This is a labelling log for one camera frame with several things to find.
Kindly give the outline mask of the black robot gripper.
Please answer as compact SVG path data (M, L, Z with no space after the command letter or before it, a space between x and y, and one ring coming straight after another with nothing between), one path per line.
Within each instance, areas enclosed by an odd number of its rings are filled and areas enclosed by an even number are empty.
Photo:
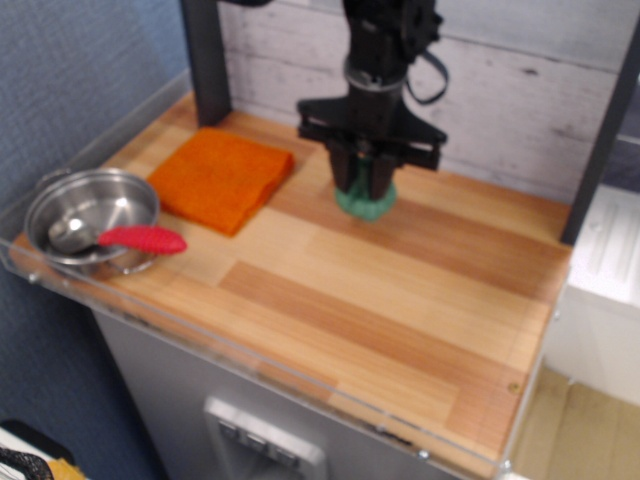
M358 176L360 151L372 157L366 174L370 199L391 195L394 172L411 164L436 170L447 135L417 117L397 91L370 92L351 86L342 97L297 103L299 135L327 146L335 186L349 191Z

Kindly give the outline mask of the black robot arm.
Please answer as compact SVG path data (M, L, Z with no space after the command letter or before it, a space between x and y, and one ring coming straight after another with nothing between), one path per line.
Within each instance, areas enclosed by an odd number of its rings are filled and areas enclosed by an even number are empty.
M301 100L301 137L325 144L339 193L369 201L391 194L405 164L436 169L446 134L406 106L408 72L424 58L442 75L446 67L428 47L439 38L433 1L346 1L350 31L343 97Z

